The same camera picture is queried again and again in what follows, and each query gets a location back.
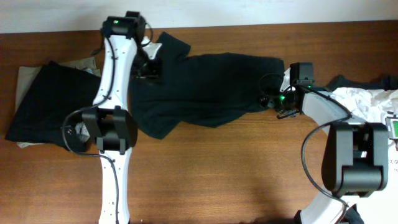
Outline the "dark green t-shirt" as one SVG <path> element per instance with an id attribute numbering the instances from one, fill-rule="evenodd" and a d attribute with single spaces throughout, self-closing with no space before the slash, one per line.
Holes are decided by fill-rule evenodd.
<path id="1" fill-rule="evenodd" d="M 259 99 L 275 95 L 284 62 L 274 57 L 223 53 L 189 56 L 190 46 L 163 32 L 158 83 L 133 80 L 131 110 L 138 127 L 163 139 L 179 122 L 217 128 L 246 113 L 266 110 Z"/>

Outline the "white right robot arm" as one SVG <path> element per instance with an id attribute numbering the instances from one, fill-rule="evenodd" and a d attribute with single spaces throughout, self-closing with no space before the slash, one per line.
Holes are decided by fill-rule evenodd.
<path id="1" fill-rule="evenodd" d="M 262 85 L 260 104 L 278 112 L 278 119 L 304 114 L 317 123 L 303 140 L 300 157 L 304 173 L 318 195 L 294 216 L 294 223 L 346 223 L 354 206 L 388 182 L 389 131 L 382 123 L 370 123 L 355 116 L 331 92 L 317 87 L 311 63 L 293 63 L 285 75 L 268 73 L 259 82 L 276 78 L 279 90 Z M 318 185 L 307 167 L 305 150 L 310 138 L 324 131 L 327 142 Z"/>

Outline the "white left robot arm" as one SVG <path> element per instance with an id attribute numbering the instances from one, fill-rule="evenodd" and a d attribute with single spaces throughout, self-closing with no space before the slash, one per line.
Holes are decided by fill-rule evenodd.
<path id="1" fill-rule="evenodd" d="M 102 205 L 100 223 L 129 223 L 127 201 L 129 161 L 137 142 L 137 124 L 128 110 L 132 80 L 157 82 L 162 62 L 161 44 L 146 36 L 149 24 L 140 12 L 109 16 L 101 28 L 104 67 L 93 106 L 82 113 L 83 122 L 101 161 Z"/>

